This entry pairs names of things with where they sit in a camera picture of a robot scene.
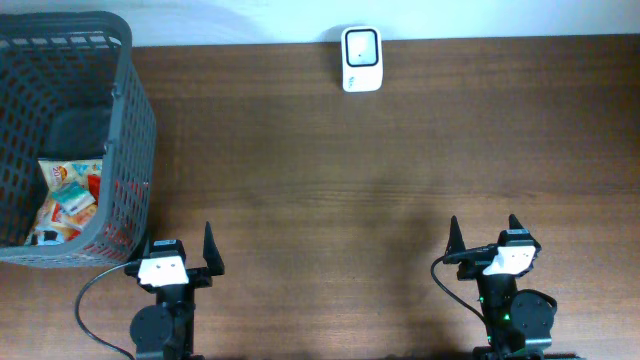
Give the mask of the teal tissue pack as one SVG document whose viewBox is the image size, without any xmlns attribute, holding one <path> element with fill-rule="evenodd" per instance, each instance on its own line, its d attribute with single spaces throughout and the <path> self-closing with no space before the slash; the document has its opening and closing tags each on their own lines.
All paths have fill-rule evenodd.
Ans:
<svg viewBox="0 0 640 360">
<path fill-rule="evenodd" d="M 76 181 L 63 185 L 52 193 L 52 197 L 67 215 L 75 215 L 96 201 L 94 196 Z"/>
</svg>

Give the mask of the orange tissue pack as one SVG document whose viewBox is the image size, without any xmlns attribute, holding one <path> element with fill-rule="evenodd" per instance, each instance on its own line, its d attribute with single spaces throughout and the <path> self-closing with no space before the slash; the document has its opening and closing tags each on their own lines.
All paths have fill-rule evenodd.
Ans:
<svg viewBox="0 0 640 360">
<path fill-rule="evenodd" d="M 74 215 L 62 214 L 60 221 L 62 224 L 83 231 L 92 218 L 96 215 L 98 206 L 91 204 Z"/>
</svg>

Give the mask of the red candy bag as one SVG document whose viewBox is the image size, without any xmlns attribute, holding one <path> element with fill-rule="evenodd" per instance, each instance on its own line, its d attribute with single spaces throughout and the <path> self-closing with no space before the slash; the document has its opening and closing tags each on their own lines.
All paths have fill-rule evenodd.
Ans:
<svg viewBox="0 0 640 360">
<path fill-rule="evenodd" d="M 99 175 L 88 175 L 87 182 L 89 192 L 94 197 L 95 203 L 98 204 L 100 198 L 101 177 Z"/>
</svg>

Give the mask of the yellow snack bag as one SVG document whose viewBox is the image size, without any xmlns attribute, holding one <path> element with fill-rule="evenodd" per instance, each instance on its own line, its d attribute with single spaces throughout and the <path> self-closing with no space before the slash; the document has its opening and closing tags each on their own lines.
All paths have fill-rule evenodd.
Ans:
<svg viewBox="0 0 640 360">
<path fill-rule="evenodd" d="M 83 231 L 61 223 L 60 216 L 66 214 L 53 199 L 52 193 L 63 185 L 78 182 L 89 191 L 87 176 L 102 175 L 101 158 L 82 160 L 40 159 L 39 166 L 47 185 L 47 196 L 36 212 L 31 229 L 27 233 L 25 246 L 53 246 L 69 242 Z"/>
</svg>

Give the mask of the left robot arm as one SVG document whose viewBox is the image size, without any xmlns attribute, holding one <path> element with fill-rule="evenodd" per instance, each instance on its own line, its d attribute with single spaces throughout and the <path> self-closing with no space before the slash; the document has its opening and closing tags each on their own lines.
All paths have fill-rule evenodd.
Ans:
<svg viewBox="0 0 640 360">
<path fill-rule="evenodd" d="M 141 257 L 125 267 L 126 275 L 155 296 L 155 303 L 139 310 L 131 320 L 129 333 L 137 359 L 200 357 L 194 351 L 195 292 L 211 287 L 214 277 L 225 274 L 209 223 L 204 228 L 202 257 L 204 267 L 189 268 L 180 240 L 148 240 Z"/>
</svg>

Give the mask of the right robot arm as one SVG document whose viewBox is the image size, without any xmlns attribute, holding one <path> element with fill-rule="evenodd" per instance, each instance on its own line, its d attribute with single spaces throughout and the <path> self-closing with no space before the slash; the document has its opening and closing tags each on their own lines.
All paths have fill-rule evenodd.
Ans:
<svg viewBox="0 0 640 360">
<path fill-rule="evenodd" d="M 458 220 L 451 219 L 442 262 L 458 267 L 458 280 L 477 284 L 487 334 L 488 345 L 474 348 L 474 359 L 542 359 L 551 346 L 557 301 L 516 284 L 533 269 L 540 251 L 539 242 L 515 215 L 509 216 L 508 228 L 495 243 L 477 248 L 465 246 Z"/>
</svg>

